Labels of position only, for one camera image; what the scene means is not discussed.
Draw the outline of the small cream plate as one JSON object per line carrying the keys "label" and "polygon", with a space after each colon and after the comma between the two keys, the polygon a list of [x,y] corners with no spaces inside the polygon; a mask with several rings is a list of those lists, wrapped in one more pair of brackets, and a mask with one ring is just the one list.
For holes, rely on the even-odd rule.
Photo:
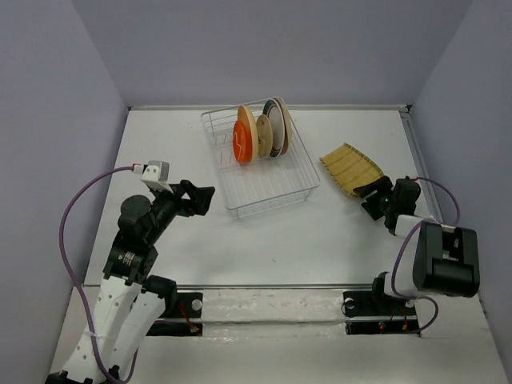
{"label": "small cream plate", "polygon": [[258,130],[258,156],[260,158],[268,158],[272,151],[274,140],[273,130],[269,118],[262,114],[256,121]]}

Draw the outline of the orange translucent plate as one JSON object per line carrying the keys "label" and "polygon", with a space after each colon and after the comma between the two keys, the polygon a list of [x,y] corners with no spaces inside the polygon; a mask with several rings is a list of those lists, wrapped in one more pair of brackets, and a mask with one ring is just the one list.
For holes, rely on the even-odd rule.
{"label": "orange translucent plate", "polygon": [[234,124],[232,147],[234,157],[239,164],[251,162],[252,137],[250,130],[240,120],[237,120]]}

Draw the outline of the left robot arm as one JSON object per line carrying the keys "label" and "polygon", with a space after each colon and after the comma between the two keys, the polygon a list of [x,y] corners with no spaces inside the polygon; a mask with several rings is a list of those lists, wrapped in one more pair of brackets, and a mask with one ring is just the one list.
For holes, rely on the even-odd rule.
{"label": "left robot arm", "polygon": [[133,195],[123,201],[98,297],[90,306],[77,288],[86,327],[72,355],[48,383],[128,383],[138,348],[152,325],[177,306],[175,281],[151,274],[157,240],[177,217],[204,216],[215,188],[147,181],[153,199]]}

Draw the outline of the tan round plate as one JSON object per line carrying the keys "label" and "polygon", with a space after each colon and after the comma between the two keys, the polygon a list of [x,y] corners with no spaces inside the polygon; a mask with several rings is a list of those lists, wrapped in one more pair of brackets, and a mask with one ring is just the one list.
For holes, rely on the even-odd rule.
{"label": "tan round plate", "polygon": [[238,120],[244,124],[249,139],[250,156],[248,162],[253,162],[258,156],[258,129],[253,112],[246,105],[238,107]]}

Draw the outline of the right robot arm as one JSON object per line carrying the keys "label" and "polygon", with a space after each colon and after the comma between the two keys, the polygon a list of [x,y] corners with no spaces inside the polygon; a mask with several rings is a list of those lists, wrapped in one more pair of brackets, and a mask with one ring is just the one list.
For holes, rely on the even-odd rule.
{"label": "right robot arm", "polygon": [[379,314],[389,312],[398,300],[415,301],[428,294],[472,298],[480,288],[476,231],[417,216],[419,180],[392,182],[383,176],[354,188],[372,219],[383,218],[390,234],[402,240],[391,270],[374,279],[368,294],[370,308]]}

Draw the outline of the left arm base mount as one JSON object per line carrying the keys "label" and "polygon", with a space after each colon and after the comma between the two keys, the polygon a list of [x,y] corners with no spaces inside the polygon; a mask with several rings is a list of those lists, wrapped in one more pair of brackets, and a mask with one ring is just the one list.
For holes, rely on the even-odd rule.
{"label": "left arm base mount", "polygon": [[154,322],[147,336],[150,337],[201,337],[203,293],[179,291],[177,301],[171,309]]}

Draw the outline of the white plate with green rim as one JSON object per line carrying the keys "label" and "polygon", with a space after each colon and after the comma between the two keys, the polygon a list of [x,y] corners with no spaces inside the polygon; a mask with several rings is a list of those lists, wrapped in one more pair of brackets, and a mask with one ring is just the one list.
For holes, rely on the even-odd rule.
{"label": "white plate with green rim", "polygon": [[285,125],[282,108],[275,98],[266,101],[263,114],[268,117],[273,139],[270,156],[276,158],[283,150],[285,143]]}

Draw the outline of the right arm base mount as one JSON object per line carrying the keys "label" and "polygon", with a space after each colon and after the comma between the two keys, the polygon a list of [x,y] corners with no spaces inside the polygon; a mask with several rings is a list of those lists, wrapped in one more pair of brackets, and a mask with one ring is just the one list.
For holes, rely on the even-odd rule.
{"label": "right arm base mount", "polygon": [[414,306],[398,298],[377,298],[369,290],[343,292],[341,312],[347,335],[417,334]]}

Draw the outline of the yellow bamboo-pattern rectangular plate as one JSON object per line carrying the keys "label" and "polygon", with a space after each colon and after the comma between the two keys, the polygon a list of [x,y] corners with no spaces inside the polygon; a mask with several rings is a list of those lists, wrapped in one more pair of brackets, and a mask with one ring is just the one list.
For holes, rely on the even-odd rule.
{"label": "yellow bamboo-pattern rectangular plate", "polygon": [[356,197],[354,189],[379,180],[385,174],[382,169],[363,152],[348,143],[320,157],[335,183],[351,197]]}

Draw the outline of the beige plate with leaf design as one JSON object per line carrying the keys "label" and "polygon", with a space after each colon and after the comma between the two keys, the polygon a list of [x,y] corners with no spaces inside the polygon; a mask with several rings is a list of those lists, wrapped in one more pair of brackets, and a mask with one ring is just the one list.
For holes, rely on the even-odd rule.
{"label": "beige plate with leaf design", "polygon": [[284,143],[282,146],[281,155],[285,155],[288,153],[288,151],[290,149],[290,142],[293,137],[291,117],[290,117],[290,113],[289,113],[288,108],[287,108],[286,104],[284,103],[284,101],[280,97],[277,97],[274,100],[279,105],[279,107],[281,108],[281,111],[282,111],[283,124],[284,124],[284,130],[285,130],[285,140],[284,140]]}

